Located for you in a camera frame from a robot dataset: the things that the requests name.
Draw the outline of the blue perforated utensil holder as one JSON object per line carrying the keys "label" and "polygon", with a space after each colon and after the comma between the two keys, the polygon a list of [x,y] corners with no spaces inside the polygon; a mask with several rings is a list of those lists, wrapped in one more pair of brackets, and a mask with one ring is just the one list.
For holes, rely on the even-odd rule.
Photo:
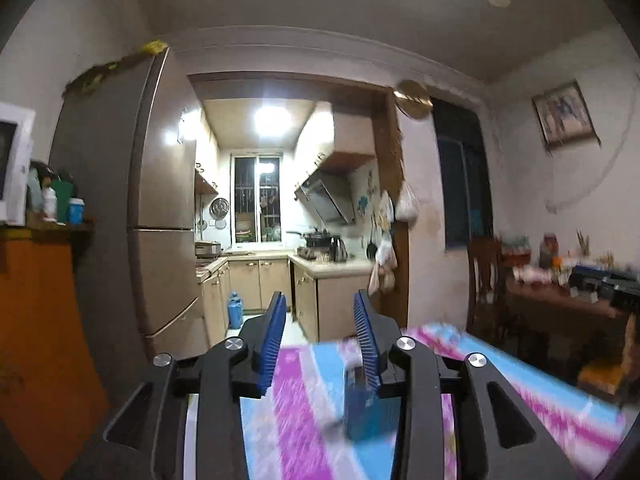
{"label": "blue perforated utensil holder", "polygon": [[369,388],[362,366],[353,366],[344,374],[344,426],[346,437],[355,442],[395,437],[401,400],[381,399]]}

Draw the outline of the framed wall picture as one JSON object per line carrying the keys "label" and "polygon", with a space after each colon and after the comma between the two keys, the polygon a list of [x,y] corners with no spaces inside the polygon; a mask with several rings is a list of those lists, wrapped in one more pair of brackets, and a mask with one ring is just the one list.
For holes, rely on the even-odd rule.
{"label": "framed wall picture", "polygon": [[534,96],[532,104],[547,153],[578,143],[601,144],[577,80]]}

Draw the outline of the dark wooden dining table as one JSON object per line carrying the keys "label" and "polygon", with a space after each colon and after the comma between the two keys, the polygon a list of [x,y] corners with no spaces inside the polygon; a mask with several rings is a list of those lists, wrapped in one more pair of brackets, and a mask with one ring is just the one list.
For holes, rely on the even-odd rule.
{"label": "dark wooden dining table", "polygon": [[538,370],[576,382],[592,362],[622,362],[628,314],[606,300],[594,304],[553,284],[506,280],[506,307],[514,322],[508,341],[515,354]]}

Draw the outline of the green container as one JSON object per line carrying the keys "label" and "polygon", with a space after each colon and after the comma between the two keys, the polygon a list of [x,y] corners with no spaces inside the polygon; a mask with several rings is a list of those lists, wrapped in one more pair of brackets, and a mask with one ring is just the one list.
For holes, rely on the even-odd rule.
{"label": "green container", "polygon": [[68,204],[74,197],[74,185],[73,183],[54,180],[51,184],[56,194],[56,221],[61,223],[67,222],[68,217]]}

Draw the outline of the white plastic bag hanging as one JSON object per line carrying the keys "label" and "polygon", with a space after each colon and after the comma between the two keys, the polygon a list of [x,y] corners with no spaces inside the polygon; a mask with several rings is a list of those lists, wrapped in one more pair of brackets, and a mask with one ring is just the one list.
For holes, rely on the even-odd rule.
{"label": "white plastic bag hanging", "polygon": [[395,219],[399,222],[413,223],[419,217],[420,202],[409,183],[403,180],[395,205]]}

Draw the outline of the range hood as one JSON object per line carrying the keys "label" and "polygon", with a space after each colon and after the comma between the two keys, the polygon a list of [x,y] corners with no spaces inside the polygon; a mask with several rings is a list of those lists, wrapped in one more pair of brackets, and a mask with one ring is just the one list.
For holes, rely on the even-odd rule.
{"label": "range hood", "polygon": [[315,171],[296,188],[295,196],[324,224],[347,226],[355,222],[352,188],[346,177]]}

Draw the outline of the orange wooden cabinet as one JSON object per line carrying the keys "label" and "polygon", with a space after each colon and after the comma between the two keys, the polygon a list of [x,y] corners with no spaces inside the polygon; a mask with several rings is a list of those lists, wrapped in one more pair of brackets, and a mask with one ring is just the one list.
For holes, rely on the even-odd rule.
{"label": "orange wooden cabinet", "polygon": [[110,402],[90,356],[65,232],[1,232],[1,423],[43,479],[59,479]]}

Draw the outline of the black wok on stove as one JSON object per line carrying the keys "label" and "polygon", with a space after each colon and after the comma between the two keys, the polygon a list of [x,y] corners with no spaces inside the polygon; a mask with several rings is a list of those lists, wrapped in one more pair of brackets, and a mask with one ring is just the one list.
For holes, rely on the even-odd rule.
{"label": "black wok on stove", "polygon": [[313,229],[307,232],[288,231],[288,234],[298,235],[307,248],[328,249],[331,247],[333,235],[327,230]]}

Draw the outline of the white bottle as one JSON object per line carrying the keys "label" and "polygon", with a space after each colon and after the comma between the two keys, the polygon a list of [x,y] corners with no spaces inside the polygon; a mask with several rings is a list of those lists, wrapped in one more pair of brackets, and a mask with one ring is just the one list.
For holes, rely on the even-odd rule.
{"label": "white bottle", "polygon": [[42,190],[43,199],[43,220],[47,222],[58,221],[58,196],[52,186],[47,186]]}

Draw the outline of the blue cup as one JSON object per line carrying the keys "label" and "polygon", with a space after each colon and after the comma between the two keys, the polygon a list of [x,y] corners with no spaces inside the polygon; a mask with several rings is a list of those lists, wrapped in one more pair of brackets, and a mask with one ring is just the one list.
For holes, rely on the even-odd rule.
{"label": "blue cup", "polygon": [[82,198],[73,197],[68,201],[67,222],[72,226],[84,223],[85,201]]}

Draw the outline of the blue gas bottle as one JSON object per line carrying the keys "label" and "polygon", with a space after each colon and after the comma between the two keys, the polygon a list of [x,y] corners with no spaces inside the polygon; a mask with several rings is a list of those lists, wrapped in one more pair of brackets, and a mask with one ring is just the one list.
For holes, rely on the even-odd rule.
{"label": "blue gas bottle", "polygon": [[243,301],[237,292],[232,292],[228,301],[230,330],[239,330],[243,324]]}

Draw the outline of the floral striped tablecloth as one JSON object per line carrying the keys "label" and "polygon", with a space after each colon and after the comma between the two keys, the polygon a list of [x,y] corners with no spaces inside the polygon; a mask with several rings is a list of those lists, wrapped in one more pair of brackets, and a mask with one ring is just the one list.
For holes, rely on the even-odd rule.
{"label": "floral striped tablecloth", "polygon": [[[450,325],[426,324],[407,334],[442,356],[484,354],[544,423],[579,478],[600,474],[638,415]],[[378,399],[350,378],[360,363],[356,340],[311,344],[297,322],[286,321],[271,387],[259,400],[240,402],[250,478],[390,478],[400,402]]]}

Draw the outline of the brown refrigerator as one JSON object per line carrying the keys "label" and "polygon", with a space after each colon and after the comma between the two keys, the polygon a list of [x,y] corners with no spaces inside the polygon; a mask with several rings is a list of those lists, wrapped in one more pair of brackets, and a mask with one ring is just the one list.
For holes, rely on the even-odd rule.
{"label": "brown refrigerator", "polygon": [[76,268],[96,371],[113,405],[149,360],[209,345],[195,274],[195,133],[201,105],[170,51],[91,90],[67,92],[50,164],[70,174],[93,221]]}

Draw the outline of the kitchen base cabinets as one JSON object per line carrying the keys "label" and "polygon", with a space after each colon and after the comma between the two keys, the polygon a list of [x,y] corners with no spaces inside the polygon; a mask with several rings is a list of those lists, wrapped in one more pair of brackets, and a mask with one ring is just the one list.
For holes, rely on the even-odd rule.
{"label": "kitchen base cabinets", "polygon": [[312,261],[292,252],[247,252],[200,260],[196,277],[209,341],[222,341],[230,330],[233,295],[249,315],[267,310],[274,292],[285,296],[286,308],[306,341],[346,339],[355,333],[352,296],[368,287],[371,271],[372,264],[366,260]]}

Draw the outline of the small wooden stool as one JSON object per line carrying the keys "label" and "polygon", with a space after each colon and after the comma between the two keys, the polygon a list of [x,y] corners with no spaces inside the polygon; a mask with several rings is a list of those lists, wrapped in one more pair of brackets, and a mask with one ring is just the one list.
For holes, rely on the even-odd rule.
{"label": "small wooden stool", "polygon": [[634,386],[637,367],[631,360],[614,363],[608,360],[594,360],[579,372],[577,385],[605,400],[620,405],[637,400]]}

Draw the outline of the dark window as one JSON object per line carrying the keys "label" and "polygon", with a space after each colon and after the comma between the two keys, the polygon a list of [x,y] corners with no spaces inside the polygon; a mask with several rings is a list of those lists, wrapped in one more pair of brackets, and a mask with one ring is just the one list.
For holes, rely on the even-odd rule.
{"label": "dark window", "polygon": [[473,237],[494,235],[494,212],[480,120],[472,110],[433,99],[442,179],[445,245],[465,247]]}

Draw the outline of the wooden chair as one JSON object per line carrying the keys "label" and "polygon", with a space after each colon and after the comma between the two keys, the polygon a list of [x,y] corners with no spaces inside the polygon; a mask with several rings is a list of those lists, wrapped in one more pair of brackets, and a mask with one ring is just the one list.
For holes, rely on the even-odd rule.
{"label": "wooden chair", "polygon": [[474,236],[466,246],[469,263],[469,305],[465,329],[498,344],[504,310],[502,244],[490,236]]}

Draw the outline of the white microwave oven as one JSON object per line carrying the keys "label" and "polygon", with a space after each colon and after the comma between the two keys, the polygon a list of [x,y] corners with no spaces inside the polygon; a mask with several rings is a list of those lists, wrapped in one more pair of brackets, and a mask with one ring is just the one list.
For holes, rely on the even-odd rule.
{"label": "white microwave oven", "polygon": [[1,103],[1,223],[24,226],[36,112]]}

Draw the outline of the kitchen window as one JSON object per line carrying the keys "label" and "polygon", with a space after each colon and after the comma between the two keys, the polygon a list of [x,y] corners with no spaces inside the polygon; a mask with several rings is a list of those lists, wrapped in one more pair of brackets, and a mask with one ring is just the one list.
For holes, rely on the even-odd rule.
{"label": "kitchen window", "polygon": [[232,157],[234,244],[282,240],[280,166],[278,156]]}

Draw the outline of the steel kettle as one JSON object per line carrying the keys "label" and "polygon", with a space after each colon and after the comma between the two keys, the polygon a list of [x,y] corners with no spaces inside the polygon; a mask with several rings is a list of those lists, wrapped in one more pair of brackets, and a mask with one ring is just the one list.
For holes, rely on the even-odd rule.
{"label": "steel kettle", "polygon": [[331,238],[329,254],[330,260],[334,263],[344,263],[348,260],[348,251],[340,236],[335,235]]}

